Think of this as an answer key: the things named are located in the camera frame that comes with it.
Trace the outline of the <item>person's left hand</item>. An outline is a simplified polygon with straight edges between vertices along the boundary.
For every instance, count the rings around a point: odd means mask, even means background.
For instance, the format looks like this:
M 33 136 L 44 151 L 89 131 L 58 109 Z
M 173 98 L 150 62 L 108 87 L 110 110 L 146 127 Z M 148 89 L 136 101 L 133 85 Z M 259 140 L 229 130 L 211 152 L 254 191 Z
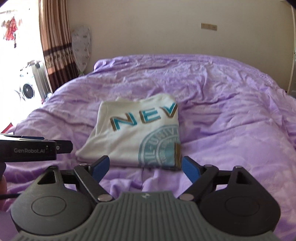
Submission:
M 0 181 L 0 195 L 4 195 L 7 192 L 6 177 L 3 175 Z

